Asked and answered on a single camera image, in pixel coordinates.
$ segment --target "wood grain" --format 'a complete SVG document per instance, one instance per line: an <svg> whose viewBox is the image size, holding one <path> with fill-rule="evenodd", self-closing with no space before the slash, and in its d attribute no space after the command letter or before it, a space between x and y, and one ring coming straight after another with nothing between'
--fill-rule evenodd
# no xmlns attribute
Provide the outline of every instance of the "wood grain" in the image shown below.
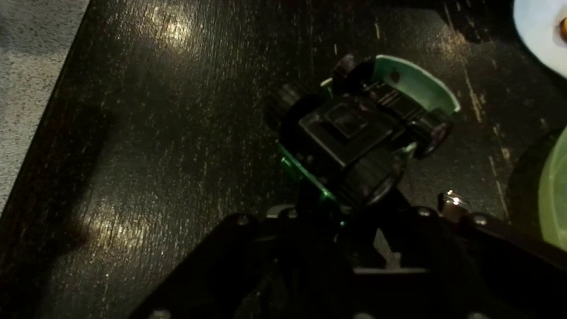
<svg viewBox="0 0 567 319"><path fill-rule="evenodd" d="M533 229L508 182L567 97L508 4L92 0L0 222L1 318L123 318L223 217L290 203L260 102L343 54L414 61L464 107L405 175L412 203L455 189Z"/></svg>

